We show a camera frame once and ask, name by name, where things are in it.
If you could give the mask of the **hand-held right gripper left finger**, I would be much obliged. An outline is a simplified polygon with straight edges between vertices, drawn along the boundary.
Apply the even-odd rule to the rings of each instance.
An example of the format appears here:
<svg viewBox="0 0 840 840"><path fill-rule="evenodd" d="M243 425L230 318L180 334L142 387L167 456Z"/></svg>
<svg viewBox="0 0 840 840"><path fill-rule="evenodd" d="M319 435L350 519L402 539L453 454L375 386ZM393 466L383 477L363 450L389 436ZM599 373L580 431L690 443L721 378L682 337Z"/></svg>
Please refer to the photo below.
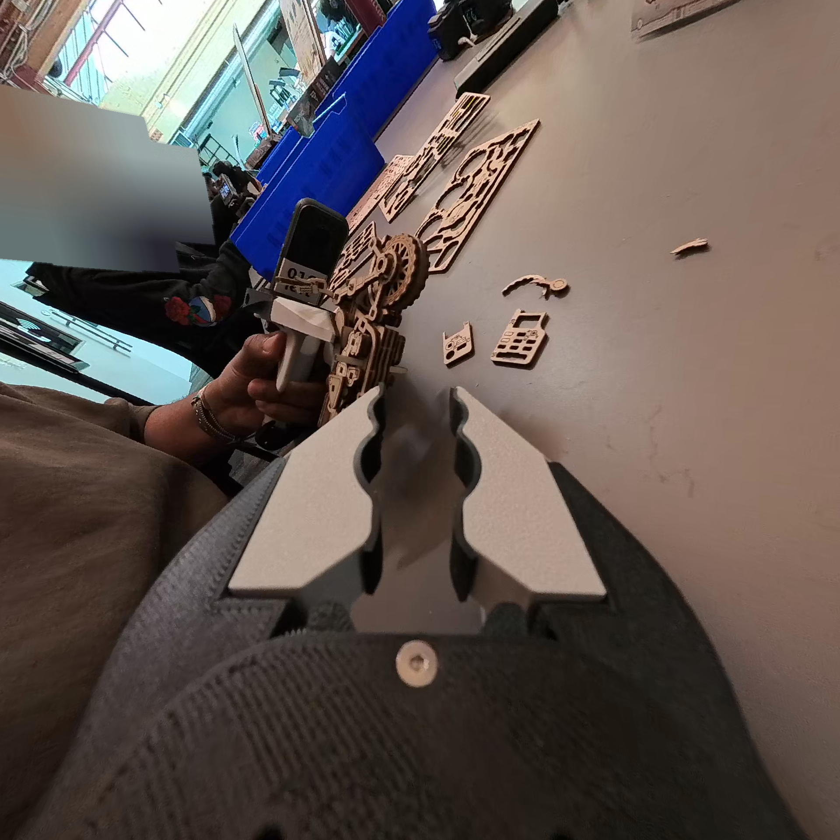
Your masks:
<svg viewBox="0 0 840 840"><path fill-rule="evenodd" d="M382 579L385 385L378 384L291 451L228 583L232 595L279 597L310 611L351 607Z"/></svg>

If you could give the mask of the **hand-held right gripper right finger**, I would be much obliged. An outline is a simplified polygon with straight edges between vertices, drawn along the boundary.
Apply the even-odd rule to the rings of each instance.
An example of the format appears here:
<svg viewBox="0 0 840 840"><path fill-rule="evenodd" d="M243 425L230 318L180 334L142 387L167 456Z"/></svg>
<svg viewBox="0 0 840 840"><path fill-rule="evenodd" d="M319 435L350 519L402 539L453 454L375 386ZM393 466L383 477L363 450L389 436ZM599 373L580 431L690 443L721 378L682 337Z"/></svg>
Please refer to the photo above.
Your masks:
<svg viewBox="0 0 840 840"><path fill-rule="evenodd" d="M463 386L450 390L450 430L463 489L450 544L458 601L526 616L603 603L606 586L543 453Z"/></svg>

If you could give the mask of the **wooden motorcycle model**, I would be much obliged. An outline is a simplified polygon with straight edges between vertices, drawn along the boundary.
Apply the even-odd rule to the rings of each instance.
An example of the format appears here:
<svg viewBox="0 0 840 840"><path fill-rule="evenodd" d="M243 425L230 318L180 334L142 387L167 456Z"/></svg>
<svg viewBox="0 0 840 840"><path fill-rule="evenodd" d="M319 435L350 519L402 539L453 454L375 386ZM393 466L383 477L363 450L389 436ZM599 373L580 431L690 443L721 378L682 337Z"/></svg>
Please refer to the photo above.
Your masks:
<svg viewBox="0 0 840 840"><path fill-rule="evenodd" d="M368 224L343 249L326 296L335 305L335 338L318 426L378 385L394 381L405 348L403 312L423 292L427 249L412 234L379 236Z"/></svg>

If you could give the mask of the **person's left forearm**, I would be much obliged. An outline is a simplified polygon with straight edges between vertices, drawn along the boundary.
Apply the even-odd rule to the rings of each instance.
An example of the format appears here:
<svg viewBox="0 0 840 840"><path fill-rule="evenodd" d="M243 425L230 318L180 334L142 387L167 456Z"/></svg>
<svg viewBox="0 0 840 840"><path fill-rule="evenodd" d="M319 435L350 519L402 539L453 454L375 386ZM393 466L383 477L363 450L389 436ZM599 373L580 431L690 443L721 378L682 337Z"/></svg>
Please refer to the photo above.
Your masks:
<svg viewBox="0 0 840 840"><path fill-rule="evenodd" d="M228 448L201 427L191 397L157 406L145 421L142 440L146 446L194 467L204 466Z"/></svg>

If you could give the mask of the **grey desk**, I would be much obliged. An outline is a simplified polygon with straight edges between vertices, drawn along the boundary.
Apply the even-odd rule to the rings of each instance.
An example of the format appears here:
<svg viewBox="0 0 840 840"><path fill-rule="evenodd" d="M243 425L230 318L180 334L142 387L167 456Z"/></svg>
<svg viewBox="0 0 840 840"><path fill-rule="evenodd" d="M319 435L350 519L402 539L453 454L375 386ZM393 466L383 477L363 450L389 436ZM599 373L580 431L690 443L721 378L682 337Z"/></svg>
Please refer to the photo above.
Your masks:
<svg viewBox="0 0 840 840"><path fill-rule="evenodd" d="M736 2L636 41L633 2L571 2L394 225L465 154L541 125L403 321L387 394L385 567L363 632L470 633L450 589L448 390L561 462L654 555L714 643L767 770L838 838L838 2ZM694 239L709 249L675 258ZM501 290L525 275L568 292ZM534 365L493 364L513 312ZM472 325L447 368L442 333Z"/></svg>

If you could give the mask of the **person's left hand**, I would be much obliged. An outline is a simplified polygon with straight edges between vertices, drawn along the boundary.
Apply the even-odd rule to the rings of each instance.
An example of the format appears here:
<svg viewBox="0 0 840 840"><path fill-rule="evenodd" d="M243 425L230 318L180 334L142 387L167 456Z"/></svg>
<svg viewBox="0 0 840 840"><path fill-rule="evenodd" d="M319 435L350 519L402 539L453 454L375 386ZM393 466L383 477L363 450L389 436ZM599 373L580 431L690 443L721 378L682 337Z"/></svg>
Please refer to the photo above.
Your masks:
<svg viewBox="0 0 840 840"><path fill-rule="evenodd" d="M223 430L246 437L269 420L310 425L319 418L325 384L290 381L277 388L286 347L283 332L250 336L223 373L206 386L205 406Z"/></svg>

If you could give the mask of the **large blue plastic bin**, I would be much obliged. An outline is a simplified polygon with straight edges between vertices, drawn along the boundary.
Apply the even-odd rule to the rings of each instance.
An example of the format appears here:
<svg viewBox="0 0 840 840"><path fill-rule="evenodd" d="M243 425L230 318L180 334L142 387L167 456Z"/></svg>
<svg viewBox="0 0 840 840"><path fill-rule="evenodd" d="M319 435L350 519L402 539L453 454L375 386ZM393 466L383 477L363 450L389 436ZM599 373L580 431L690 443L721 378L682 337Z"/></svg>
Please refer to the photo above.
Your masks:
<svg viewBox="0 0 840 840"><path fill-rule="evenodd" d="M280 143L283 156L231 239L257 274L273 275L295 206L311 198L346 216L385 166L354 104L342 95L314 134Z"/></svg>

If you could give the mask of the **small pale wooden puzzle sheet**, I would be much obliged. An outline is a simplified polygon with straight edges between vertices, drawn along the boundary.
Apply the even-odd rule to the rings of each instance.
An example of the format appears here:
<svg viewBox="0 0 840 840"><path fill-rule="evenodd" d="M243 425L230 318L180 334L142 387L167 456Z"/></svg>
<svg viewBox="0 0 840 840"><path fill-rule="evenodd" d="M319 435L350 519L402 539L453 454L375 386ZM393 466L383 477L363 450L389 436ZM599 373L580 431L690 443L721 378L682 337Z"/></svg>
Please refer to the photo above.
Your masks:
<svg viewBox="0 0 840 840"><path fill-rule="evenodd" d="M353 206L346 219L349 235L352 236L364 220L373 212L385 194L400 180L406 168L413 162L414 155L395 155L376 176L359 201Z"/></svg>

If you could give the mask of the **long cut-out wooden puzzle sheet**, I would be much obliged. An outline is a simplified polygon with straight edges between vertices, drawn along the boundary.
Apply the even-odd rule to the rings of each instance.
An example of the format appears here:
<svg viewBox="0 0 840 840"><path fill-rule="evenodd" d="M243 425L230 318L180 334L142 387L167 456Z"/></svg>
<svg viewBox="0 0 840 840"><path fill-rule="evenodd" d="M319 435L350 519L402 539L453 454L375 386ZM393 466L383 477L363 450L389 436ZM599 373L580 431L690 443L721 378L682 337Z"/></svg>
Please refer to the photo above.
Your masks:
<svg viewBox="0 0 840 840"><path fill-rule="evenodd" d="M384 193L380 209L387 222L394 222L406 209L422 184L484 111L489 101L489 95L474 92L465 92L456 99L435 131Z"/></svg>

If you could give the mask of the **small square wooden puzzle piece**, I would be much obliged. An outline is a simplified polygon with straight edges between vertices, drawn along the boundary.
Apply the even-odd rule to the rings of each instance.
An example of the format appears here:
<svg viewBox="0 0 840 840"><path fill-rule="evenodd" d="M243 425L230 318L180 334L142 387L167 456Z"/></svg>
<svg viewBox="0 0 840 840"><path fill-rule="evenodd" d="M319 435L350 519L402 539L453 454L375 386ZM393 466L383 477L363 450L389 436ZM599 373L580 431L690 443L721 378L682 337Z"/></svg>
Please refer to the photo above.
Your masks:
<svg viewBox="0 0 840 840"><path fill-rule="evenodd" d="M447 368L470 358L475 352L472 325L465 321L460 330L452 334L442 333L443 359Z"/></svg>

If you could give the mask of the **leaning wooden plank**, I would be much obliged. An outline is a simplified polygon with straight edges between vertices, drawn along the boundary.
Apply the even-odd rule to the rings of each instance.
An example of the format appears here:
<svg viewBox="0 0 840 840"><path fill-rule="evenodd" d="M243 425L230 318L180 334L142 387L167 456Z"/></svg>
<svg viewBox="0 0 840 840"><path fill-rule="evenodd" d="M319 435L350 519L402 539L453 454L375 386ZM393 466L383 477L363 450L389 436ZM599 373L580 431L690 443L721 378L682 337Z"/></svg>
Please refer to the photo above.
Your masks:
<svg viewBox="0 0 840 840"><path fill-rule="evenodd" d="M257 107L257 110L258 110L258 113L259 113L259 116L260 116L260 123L263 126L263 129L265 130L266 138L267 139L272 139L274 137L274 133L273 133L271 125L270 125L270 119L269 119L269 116L268 116L268 112L266 110L264 100L261 96L261 93L260 93L259 88L258 88L258 86L256 84L256 81L255 81L252 69L251 69L250 64L249 64L249 60L248 60L248 56L247 56L247 50L244 47L244 44L243 44L242 38L240 36L240 33L238 31L237 25L233 24L232 29L233 29L234 46L236 48L236 52L238 54L241 65L243 67L243 71L244 71L244 74L245 74L245 79L247 81L248 89L249 89L250 94L251 94L252 98L254 99L255 105Z"/></svg>

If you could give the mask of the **rectangular gridded wooden puzzle piece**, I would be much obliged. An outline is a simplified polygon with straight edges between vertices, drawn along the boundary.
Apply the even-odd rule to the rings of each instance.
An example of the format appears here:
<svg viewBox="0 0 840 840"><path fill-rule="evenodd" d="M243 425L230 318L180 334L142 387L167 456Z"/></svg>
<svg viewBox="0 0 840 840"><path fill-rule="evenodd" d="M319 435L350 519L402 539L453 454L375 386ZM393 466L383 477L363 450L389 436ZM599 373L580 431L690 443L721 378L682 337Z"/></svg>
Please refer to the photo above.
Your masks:
<svg viewBox="0 0 840 840"><path fill-rule="evenodd" d="M490 361L501 366L532 367L547 339L549 320L546 311L514 311L491 352Z"/></svg>

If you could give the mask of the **large cut-out wooden puzzle sheet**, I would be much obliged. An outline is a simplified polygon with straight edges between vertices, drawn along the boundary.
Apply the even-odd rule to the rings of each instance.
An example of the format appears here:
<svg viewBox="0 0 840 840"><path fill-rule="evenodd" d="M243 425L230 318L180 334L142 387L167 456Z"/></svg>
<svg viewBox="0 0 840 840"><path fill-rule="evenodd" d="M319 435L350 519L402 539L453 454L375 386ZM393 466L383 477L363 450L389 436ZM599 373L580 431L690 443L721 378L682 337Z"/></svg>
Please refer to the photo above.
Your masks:
<svg viewBox="0 0 840 840"><path fill-rule="evenodd" d="M458 165L416 231L431 275L453 265L540 125L534 119L481 143Z"/></svg>

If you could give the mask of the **curved wooden puzzle piece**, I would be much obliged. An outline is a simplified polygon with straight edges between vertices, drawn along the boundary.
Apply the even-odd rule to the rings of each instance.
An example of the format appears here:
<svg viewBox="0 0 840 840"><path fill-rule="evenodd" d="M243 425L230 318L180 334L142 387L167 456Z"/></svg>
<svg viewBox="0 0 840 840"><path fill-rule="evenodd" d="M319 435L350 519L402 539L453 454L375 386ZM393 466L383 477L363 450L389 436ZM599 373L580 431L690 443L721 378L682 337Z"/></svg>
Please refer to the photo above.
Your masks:
<svg viewBox="0 0 840 840"><path fill-rule="evenodd" d="M547 279L540 275L525 275L507 283L501 290L501 295L507 297L513 291L521 287L536 287L540 289L543 299L551 299L551 297L560 297L566 294L570 285L566 279L559 278L555 280Z"/></svg>

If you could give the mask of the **black flat case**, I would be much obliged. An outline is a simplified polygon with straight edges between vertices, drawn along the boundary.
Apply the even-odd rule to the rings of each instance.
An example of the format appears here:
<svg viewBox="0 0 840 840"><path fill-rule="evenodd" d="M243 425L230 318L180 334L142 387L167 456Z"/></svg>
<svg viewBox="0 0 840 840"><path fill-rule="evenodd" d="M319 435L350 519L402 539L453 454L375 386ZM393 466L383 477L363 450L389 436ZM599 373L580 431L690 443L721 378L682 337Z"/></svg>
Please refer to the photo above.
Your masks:
<svg viewBox="0 0 840 840"><path fill-rule="evenodd" d="M529 1L491 36L473 49L475 55L455 77L456 96L482 93L539 38L560 15L558 1Z"/></svg>

